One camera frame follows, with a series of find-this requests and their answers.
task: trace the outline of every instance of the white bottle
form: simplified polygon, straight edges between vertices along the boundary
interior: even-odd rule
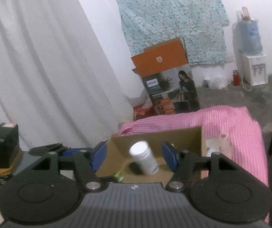
[[[159,170],[158,163],[146,141],[138,141],[131,146],[129,154],[134,158],[144,174],[152,176]]]

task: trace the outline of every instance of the woman printed on box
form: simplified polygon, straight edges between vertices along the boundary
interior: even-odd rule
[[[200,106],[194,81],[183,70],[179,71],[178,76],[180,79],[179,85],[181,92],[183,93],[185,100],[190,104],[190,109],[192,111],[199,110]]]

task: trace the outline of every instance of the red thermos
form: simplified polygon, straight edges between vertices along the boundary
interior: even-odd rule
[[[233,83],[234,86],[239,86],[239,74],[237,70],[233,70]]]

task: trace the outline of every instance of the black dress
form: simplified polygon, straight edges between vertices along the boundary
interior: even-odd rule
[[[197,111],[200,109],[197,91],[195,88],[195,83],[192,79],[189,79],[188,82],[180,81],[180,88],[183,91],[184,97],[190,102],[192,111]]]

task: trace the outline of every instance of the yellow elastic band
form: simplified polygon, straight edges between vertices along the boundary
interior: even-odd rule
[[[11,163],[10,167],[6,168],[6,169],[0,169],[0,175],[6,176],[6,175],[11,174],[14,166],[16,165],[17,161],[20,159],[21,155],[22,155],[22,150],[19,149],[19,152],[17,153],[17,155],[16,155],[15,159],[13,160],[13,162]]]

